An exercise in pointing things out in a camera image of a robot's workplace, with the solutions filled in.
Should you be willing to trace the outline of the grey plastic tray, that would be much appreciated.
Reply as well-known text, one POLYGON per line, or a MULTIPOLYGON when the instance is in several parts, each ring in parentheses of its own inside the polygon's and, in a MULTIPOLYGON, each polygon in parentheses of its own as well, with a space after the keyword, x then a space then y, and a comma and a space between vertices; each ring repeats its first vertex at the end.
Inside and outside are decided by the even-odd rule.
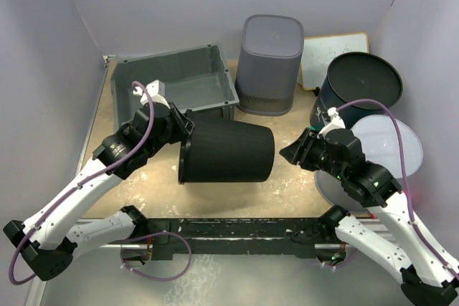
POLYGON ((222 48, 208 44, 117 62, 110 78, 115 128, 129 121, 140 107, 132 82, 147 85, 155 80, 164 83, 165 98, 181 112, 235 118, 239 98, 230 69, 222 48))

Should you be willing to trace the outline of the black ribbed round bin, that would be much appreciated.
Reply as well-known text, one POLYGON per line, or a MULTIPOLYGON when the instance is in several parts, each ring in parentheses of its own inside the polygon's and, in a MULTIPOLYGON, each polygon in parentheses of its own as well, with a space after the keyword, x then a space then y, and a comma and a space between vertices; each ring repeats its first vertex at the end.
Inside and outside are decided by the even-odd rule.
POLYGON ((191 135, 181 142, 178 182, 259 183, 273 169, 271 129, 222 118, 192 119, 191 135))

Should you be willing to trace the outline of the grey mesh square bin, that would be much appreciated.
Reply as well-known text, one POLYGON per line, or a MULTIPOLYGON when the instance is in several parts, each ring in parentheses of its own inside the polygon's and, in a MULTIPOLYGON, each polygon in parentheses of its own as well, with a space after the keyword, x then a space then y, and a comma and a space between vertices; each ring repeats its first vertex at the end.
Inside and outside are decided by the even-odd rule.
POLYGON ((246 19, 235 80, 242 112, 281 116, 290 111, 303 41, 303 26, 297 19, 272 14, 246 19))

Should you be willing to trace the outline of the dark blue round bin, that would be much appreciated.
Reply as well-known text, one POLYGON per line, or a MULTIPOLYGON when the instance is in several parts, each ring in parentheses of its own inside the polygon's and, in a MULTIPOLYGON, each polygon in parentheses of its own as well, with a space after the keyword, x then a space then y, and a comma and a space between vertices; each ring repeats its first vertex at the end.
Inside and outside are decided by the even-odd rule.
POLYGON ((320 130, 330 107, 359 99, 395 105, 403 93, 398 71, 386 60, 366 52, 348 52, 334 58, 310 113, 310 125, 320 130))

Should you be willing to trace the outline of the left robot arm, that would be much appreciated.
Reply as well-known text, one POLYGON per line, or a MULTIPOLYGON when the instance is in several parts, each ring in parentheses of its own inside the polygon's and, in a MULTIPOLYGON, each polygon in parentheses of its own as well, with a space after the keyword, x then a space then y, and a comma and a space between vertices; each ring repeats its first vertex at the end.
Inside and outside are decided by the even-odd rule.
POLYGON ((167 144, 186 140, 193 122, 174 104, 144 105, 131 121, 105 138, 73 180, 43 209, 24 221, 11 220, 3 232, 15 247, 9 281, 47 281, 83 254, 111 242, 139 243, 153 236, 148 219, 124 206, 112 216, 79 225, 80 217, 111 189, 146 165, 167 144))

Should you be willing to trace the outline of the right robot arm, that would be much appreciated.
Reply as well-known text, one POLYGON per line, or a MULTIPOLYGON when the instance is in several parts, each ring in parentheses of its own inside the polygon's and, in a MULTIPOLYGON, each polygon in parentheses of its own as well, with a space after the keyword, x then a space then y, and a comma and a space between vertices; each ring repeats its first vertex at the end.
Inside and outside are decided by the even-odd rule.
POLYGON ((384 166, 366 159, 351 130, 322 135, 307 128, 280 155, 304 170, 336 178, 395 240, 386 240, 335 205, 321 217, 318 231, 324 241, 340 239, 368 256, 399 283, 413 305, 451 305, 458 297, 458 260, 409 212, 407 194, 398 181, 384 166))

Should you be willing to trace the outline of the small whiteboard yellow frame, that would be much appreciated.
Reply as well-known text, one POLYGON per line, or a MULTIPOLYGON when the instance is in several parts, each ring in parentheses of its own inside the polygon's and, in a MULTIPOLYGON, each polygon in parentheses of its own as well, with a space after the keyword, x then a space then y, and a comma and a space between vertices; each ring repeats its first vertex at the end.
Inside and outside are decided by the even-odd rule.
POLYGON ((369 52, 365 32, 306 37, 297 83, 306 91, 316 90, 325 80, 331 61, 347 52, 369 52))

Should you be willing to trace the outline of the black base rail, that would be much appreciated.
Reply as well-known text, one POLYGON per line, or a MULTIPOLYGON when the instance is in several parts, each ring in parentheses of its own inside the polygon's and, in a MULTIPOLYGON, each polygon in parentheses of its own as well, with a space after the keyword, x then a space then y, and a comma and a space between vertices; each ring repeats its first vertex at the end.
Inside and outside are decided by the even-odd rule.
POLYGON ((175 254, 218 255, 290 255, 312 259, 317 252, 342 248, 335 234, 318 218, 229 219, 150 218, 144 231, 131 235, 130 242, 118 239, 111 244, 123 248, 146 245, 145 235, 169 231, 172 235, 156 236, 152 240, 152 260, 171 260, 175 254))

